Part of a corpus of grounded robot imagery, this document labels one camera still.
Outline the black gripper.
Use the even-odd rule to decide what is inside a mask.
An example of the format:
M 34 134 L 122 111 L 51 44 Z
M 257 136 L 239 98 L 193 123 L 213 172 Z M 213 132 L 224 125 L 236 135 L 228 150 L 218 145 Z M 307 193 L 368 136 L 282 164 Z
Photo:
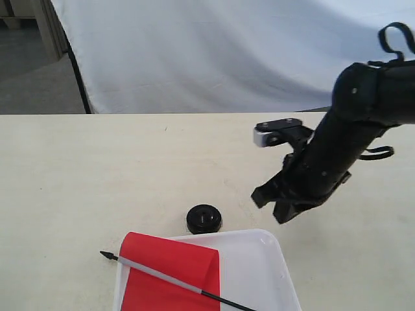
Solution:
M 350 178 L 351 165 L 352 127 L 318 126 L 287 174 L 280 171 L 256 187 L 251 199 L 257 208 L 274 202 L 274 218 L 285 224 L 325 203 Z M 286 195 L 286 183 L 290 198 Z

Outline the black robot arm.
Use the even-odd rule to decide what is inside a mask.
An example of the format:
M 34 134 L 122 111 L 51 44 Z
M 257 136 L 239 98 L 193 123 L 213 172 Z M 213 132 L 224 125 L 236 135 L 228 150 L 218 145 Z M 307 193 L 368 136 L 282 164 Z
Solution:
M 315 129 L 294 118 L 255 126 L 258 146 L 287 143 L 292 152 L 252 200 L 259 208 L 273 203 L 274 218 L 284 224 L 325 203 L 350 178 L 357 160 L 392 156 L 392 147 L 370 144 L 391 128 L 413 123 L 414 62 L 354 63 L 337 78 L 331 107 Z

